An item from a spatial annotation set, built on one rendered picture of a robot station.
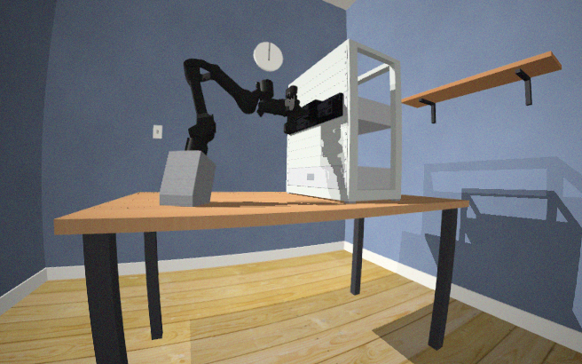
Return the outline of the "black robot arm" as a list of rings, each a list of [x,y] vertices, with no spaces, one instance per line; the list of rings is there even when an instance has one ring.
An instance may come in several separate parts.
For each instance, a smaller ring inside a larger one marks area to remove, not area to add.
[[[258,103],[257,113],[260,117],[264,113],[274,114],[277,106],[276,99],[273,98],[273,82],[265,79],[260,83],[256,82],[255,91],[242,89],[236,84],[231,77],[229,77],[218,65],[210,64],[203,59],[187,59],[184,61],[185,78],[193,95],[193,102],[196,111],[196,124],[188,129],[190,138],[187,138],[185,144],[185,151],[202,151],[207,155],[207,143],[215,137],[216,123],[214,115],[209,115],[206,109],[203,93],[201,89],[201,82],[208,80],[215,80],[222,88],[224,88],[236,101],[238,107],[245,114],[253,114]],[[207,70],[208,73],[201,74],[200,67]],[[187,77],[188,76],[188,77]],[[260,88],[261,94],[260,94]],[[259,99],[258,99],[258,98]],[[266,97],[266,98],[265,98]],[[287,93],[287,99],[281,99],[282,107],[279,111],[284,115],[291,115],[290,113],[299,112],[300,100],[293,92]],[[265,112],[263,112],[265,110]],[[215,127],[215,129],[214,129]],[[205,137],[204,137],[205,136]]]

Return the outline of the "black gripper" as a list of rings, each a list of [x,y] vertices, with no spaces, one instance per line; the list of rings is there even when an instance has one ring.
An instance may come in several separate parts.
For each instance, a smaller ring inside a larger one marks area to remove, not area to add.
[[[295,85],[291,85],[289,88],[286,89],[286,98],[287,98],[287,93],[288,92],[293,92],[293,93],[297,93],[297,86]],[[303,115],[309,115],[310,113],[305,110],[304,108],[302,108],[301,106],[299,106],[299,112],[297,113],[290,113],[291,115],[284,115],[283,113],[281,113],[281,111],[279,111],[279,108],[282,107],[282,103],[280,102],[280,99],[276,99],[277,101],[277,106],[276,106],[276,110],[274,115],[283,115],[284,117],[287,116],[287,123],[284,123],[284,133],[286,134],[291,134],[295,132],[295,122],[292,122],[294,119],[297,119],[298,116],[303,116]],[[298,116],[297,116],[298,115]],[[289,123],[291,122],[291,123]]]

